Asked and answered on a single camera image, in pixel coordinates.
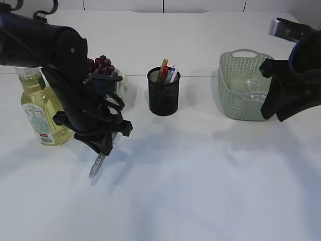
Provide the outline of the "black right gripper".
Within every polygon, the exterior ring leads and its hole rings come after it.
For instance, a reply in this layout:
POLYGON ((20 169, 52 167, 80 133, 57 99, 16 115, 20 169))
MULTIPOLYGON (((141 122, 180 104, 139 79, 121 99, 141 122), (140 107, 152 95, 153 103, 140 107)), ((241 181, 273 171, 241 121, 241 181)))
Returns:
POLYGON ((264 119, 274 115, 280 122, 299 112, 320 105, 320 68, 298 73, 286 60, 266 59, 259 70, 272 78, 266 99, 260 109, 264 119), (300 95, 288 96, 295 91, 300 95))

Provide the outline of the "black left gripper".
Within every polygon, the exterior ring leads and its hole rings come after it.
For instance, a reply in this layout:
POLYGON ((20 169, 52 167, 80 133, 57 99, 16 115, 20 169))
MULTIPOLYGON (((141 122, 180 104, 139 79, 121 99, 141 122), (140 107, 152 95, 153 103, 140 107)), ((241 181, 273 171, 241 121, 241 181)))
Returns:
POLYGON ((123 136, 129 137, 133 130, 131 122, 123 120, 122 123, 117 125, 103 124, 92 131, 81 132, 75 129, 64 111, 58 111, 54 115, 53 121, 59 126, 64 125, 72 130, 74 132, 74 139, 83 142, 96 153, 102 153, 106 156, 108 156, 113 149, 113 133, 122 133, 123 136))

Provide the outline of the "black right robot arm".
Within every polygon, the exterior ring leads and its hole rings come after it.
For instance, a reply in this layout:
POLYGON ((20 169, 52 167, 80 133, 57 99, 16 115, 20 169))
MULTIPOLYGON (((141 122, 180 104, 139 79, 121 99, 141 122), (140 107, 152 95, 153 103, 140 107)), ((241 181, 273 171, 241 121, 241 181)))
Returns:
POLYGON ((302 38, 288 60, 266 59, 259 70, 271 78, 260 109, 264 119, 284 121, 306 109, 320 106, 320 32, 302 38))

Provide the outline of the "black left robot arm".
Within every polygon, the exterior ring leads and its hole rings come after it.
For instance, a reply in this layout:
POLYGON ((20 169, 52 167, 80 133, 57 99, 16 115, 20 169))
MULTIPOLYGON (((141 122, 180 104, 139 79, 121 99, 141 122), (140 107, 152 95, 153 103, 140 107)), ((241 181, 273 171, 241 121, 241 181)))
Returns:
POLYGON ((95 152, 109 155, 112 135, 129 136, 132 124, 121 114, 123 100, 105 80, 91 77, 87 53, 86 39, 73 28, 17 15, 1 4, 1 65, 40 67, 62 106, 54 122, 73 130, 75 139, 95 152))

